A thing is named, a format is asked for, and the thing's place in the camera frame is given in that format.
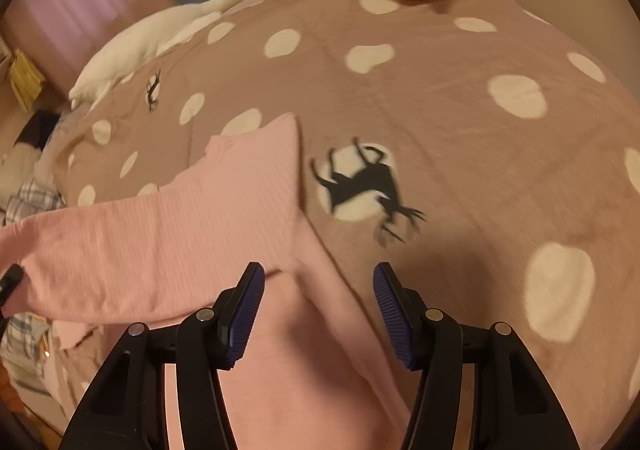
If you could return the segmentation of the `pink striped sweater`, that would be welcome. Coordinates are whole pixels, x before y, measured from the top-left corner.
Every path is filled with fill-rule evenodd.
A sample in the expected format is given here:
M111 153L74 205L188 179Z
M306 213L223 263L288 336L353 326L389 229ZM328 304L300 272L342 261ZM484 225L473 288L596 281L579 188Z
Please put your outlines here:
M284 114L209 140L145 196L30 216L1 231L25 277L7 314L162 326L213 303L250 262L267 276L239 369L222 381L242 449L395 449L409 412L384 350L298 204Z

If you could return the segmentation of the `plaid grey pillow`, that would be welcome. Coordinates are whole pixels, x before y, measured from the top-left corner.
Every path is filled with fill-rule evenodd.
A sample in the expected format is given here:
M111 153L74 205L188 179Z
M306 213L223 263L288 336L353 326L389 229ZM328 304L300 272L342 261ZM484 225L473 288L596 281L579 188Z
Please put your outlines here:
M9 196L8 204L1 210L1 225L11 225L26 217L60 210L64 206L64 199L56 190L32 179Z

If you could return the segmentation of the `white goose plush toy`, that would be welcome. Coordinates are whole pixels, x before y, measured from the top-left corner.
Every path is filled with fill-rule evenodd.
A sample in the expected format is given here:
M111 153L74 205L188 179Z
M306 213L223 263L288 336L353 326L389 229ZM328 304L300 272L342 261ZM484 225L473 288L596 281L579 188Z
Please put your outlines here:
M115 35L87 62L68 93L70 105L95 103L123 77L154 58L168 43L198 18L219 17L244 0L206 0L157 11Z

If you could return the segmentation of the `polka dot brown blanket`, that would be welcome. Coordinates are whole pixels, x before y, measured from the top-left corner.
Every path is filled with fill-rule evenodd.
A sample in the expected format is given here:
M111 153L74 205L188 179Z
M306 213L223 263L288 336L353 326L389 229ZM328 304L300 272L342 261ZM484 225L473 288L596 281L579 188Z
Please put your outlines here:
M370 320L386 260L459 321L511 323L603 448L639 391L625 87L515 0L246 2L70 114L40 170L70 205L129 198L285 113L308 220Z

